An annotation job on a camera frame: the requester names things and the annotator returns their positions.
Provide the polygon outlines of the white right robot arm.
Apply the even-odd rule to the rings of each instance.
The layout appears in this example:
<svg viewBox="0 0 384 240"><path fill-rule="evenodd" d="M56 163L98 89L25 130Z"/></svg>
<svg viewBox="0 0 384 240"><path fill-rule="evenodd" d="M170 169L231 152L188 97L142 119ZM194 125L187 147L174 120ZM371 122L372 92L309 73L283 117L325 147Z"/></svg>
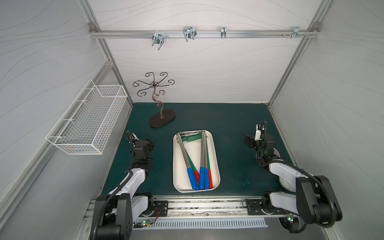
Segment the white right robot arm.
<svg viewBox="0 0 384 240"><path fill-rule="evenodd" d="M332 227L343 218L330 180L315 176L281 159L275 151L275 141L267 133L267 123L256 125L254 136L246 135L245 144L256 150L258 165L279 177L285 189L262 195L261 209L271 215L275 209L299 216L306 224Z"/></svg>

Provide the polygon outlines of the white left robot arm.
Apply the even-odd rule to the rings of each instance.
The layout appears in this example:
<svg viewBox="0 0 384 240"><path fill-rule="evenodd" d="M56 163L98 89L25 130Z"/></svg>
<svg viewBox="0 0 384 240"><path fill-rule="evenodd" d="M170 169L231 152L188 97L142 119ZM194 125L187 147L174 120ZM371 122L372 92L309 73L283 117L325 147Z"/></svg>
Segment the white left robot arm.
<svg viewBox="0 0 384 240"><path fill-rule="evenodd" d="M160 215L151 193L137 193L146 180L152 167L150 152L154 144L149 139L140 140L130 131L127 139L131 145L132 161L123 180L106 195L95 201L91 240L128 240L134 227L147 227L149 224L136 223L141 214Z"/></svg>

